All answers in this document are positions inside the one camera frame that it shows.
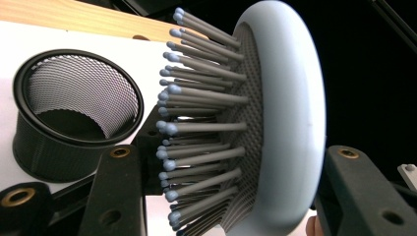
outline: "wooden surface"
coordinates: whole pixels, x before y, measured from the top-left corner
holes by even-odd
[[[175,41],[178,26],[74,0],[0,0],[0,21],[152,41]]]

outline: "brush bristle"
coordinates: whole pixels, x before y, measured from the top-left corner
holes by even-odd
[[[179,25],[164,57],[182,66],[161,70],[156,126],[167,136],[156,154],[178,235],[202,235],[217,224],[227,232],[255,201],[263,143],[261,66],[251,29],[228,35],[177,9]]]

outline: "mesh pad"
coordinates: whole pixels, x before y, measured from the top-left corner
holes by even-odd
[[[32,68],[25,90],[36,115],[72,110],[91,118],[106,139],[138,117],[138,97],[124,75],[104,62],[80,55],[43,59]]]
[[[239,187],[239,192],[231,200],[221,221],[221,226],[226,232],[252,210],[258,190],[264,133],[261,64],[256,42],[251,29],[246,24],[239,25],[233,36],[242,42],[239,53],[245,55],[245,60],[234,71],[245,74],[248,80],[234,87],[230,93],[249,96],[250,103],[245,106],[235,106],[219,118],[220,123],[240,121],[248,123],[246,132],[233,132],[223,137],[225,143],[231,143],[234,147],[242,146],[246,150],[244,157],[228,160],[230,169],[239,166],[244,174],[236,182],[227,182],[222,186],[222,189],[227,189],[237,183]]]

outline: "white brush rim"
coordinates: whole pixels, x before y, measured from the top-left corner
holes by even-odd
[[[321,66],[300,16],[262,1],[236,26],[250,26],[261,61],[264,146],[253,211],[227,235],[286,235],[311,206],[322,172],[326,105]]]

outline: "plastic part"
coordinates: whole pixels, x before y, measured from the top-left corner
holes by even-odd
[[[365,152],[329,147],[314,201],[324,235],[414,235],[415,201],[395,185]]]
[[[183,15],[179,14],[179,13],[175,13],[174,14],[174,20],[177,22],[182,22],[183,20]]]
[[[171,222],[176,222],[181,217],[181,213],[178,210],[172,211],[168,214],[168,219]]]
[[[251,214],[227,235],[286,235],[316,194],[325,153],[326,104],[316,48],[300,16],[287,4],[262,1],[237,26],[253,31],[264,96],[264,147]]]
[[[178,193],[174,190],[165,193],[165,198],[170,202],[174,202],[178,198]]]
[[[165,145],[165,146],[170,146],[171,145],[171,143],[168,140],[163,140],[162,144]]]
[[[165,79],[162,79],[162,80],[159,80],[159,84],[161,86],[168,86],[169,85],[169,82],[167,80],[165,80]]]
[[[27,182],[0,192],[0,235],[45,235],[55,205],[49,188]]]
[[[175,13],[179,13],[181,15],[184,15],[184,10],[182,8],[176,8]]]
[[[176,135],[178,133],[177,127],[172,123],[169,123],[165,126],[165,131],[170,136]]]
[[[175,160],[167,159],[163,162],[163,168],[165,168],[166,171],[172,171],[177,167]]]
[[[408,188],[417,192],[417,167],[414,164],[402,164],[397,169]]]
[[[166,152],[166,150],[159,150],[159,151],[157,151],[156,152],[156,157],[158,158],[158,159],[167,159],[168,158],[168,154],[167,154],[167,152]]]
[[[159,74],[160,74],[161,76],[163,76],[163,77],[169,77],[169,76],[171,76],[171,73],[170,73],[168,70],[166,70],[166,69],[162,69],[162,70],[160,70],[160,71],[159,71]]]
[[[126,151],[117,155],[117,150]],[[105,150],[80,225],[80,236],[146,235],[142,159],[135,146]]]
[[[168,86],[168,93],[172,94],[181,94],[181,88],[176,85],[169,85]]]
[[[160,181],[160,186],[161,186],[162,188],[166,188],[166,187],[168,187],[168,186],[169,186],[169,183],[168,183],[168,181],[167,181],[167,180],[162,180],[162,181]]]
[[[168,179],[168,175],[166,174],[166,172],[160,172],[158,177],[159,177],[160,180]]]
[[[180,62],[180,57],[178,55],[174,54],[174,53],[169,53],[167,55],[167,59],[170,62]]]
[[[178,29],[171,29],[170,31],[169,31],[169,34],[171,35],[171,36],[174,36],[174,37],[180,37],[181,36],[181,31],[180,30],[178,30]]]

